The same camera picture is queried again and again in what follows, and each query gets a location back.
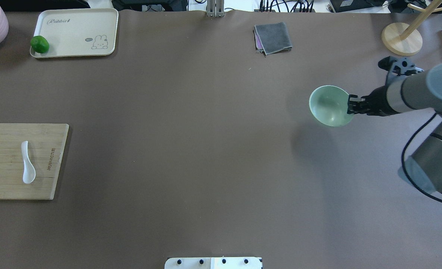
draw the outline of wooden cutting board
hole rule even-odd
[[[67,124],[0,124],[0,199],[52,200],[67,134]],[[23,141],[36,170],[31,184],[22,180]]]

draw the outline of wooden stand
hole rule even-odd
[[[433,0],[426,9],[414,20],[411,25],[396,22],[387,25],[382,31],[383,44],[393,53],[402,56],[412,56],[422,48],[422,36],[417,31],[419,25],[433,12],[442,0]]]

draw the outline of green lime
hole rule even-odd
[[[41,35],[33,36],[33,38],[30,40],[30,45],[33,50],[38,53],[45,53],[50,48],[48,41],[46,41],[46,39]]]

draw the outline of folded towel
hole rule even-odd
[[[254,39],[257,51],[264,52],[266,55],[292,49],[285,22],[255,25]]]

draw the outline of white spoon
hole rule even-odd
[[[28,141],[21,143],[21,156],[23,157],[23,182],[30,184],[35,180],[36,171],[33,164],[31,164],[28,158]]]

